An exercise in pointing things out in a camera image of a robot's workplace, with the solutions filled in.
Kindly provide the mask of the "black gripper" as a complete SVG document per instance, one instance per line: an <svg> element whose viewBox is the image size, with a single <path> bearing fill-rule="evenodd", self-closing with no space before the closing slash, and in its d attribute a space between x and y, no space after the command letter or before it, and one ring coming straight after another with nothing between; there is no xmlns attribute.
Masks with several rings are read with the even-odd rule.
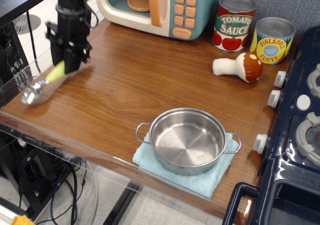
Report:
<svg viewBox="0 0 320 225"><path fill-rule="evenodd" d="M79 10L56 7L57 23L47 22L46 38L50 41L52 63L56 66L64 60L64 73L77 71L81 63L90 59L92 46L87 40L91 31L92 9Z"/></svg>

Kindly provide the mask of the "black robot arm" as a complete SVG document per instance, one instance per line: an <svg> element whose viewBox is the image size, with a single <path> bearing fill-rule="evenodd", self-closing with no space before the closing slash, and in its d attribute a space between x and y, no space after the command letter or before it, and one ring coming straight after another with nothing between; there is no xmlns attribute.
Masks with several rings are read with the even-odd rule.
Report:
<svg viewBox="0 0 320 225"><path fill-rule="evenodd" d="M57 24L46 23L53 65L64 62L65 74L77 71L90 58L92 46L87 36L91 31L92 10L87 1L57 0Z"/></svg>

